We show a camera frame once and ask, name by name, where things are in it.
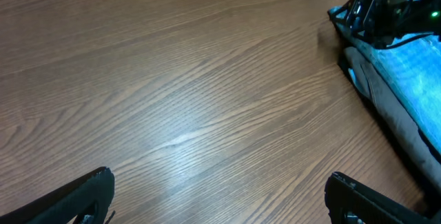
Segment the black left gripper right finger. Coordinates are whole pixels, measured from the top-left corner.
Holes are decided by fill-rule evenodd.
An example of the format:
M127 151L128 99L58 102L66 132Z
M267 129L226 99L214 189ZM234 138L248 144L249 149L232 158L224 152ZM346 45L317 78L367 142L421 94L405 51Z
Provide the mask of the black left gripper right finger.
M325 185L325 205L332 224L433 224L427 218L367 187L355 179L333 172Z

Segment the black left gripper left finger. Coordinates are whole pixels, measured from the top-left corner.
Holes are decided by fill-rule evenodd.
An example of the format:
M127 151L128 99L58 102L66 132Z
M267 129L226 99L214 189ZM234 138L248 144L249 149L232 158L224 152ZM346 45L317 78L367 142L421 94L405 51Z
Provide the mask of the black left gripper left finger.
M114 175L99 167L74 181L1 216L2 223L64 224L109 223L114 198Z

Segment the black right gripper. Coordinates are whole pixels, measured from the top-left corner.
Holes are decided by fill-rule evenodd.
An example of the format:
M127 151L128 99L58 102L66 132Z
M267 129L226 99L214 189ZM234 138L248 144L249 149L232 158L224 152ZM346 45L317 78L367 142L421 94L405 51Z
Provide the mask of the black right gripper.
M331 22L349 30L349 35L372 45L387 48L404 32L398 27L406 12L407 0L348 0L328 11Z

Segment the light blue denim jeans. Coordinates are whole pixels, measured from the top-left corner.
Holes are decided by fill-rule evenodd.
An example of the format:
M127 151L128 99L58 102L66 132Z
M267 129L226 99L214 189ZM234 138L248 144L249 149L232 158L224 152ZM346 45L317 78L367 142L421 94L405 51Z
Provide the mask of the light blue denim jeans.
M349 35L341 35L373 64L419 127L426 142L440 151L440 36L427 36L397 48L379 50Z

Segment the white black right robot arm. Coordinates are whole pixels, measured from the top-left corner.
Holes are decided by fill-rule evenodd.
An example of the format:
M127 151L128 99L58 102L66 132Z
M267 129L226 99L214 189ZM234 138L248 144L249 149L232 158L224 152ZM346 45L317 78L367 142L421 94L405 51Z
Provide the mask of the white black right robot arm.
M334 25L379 50L440 36L440 0L348 0L328 15Z

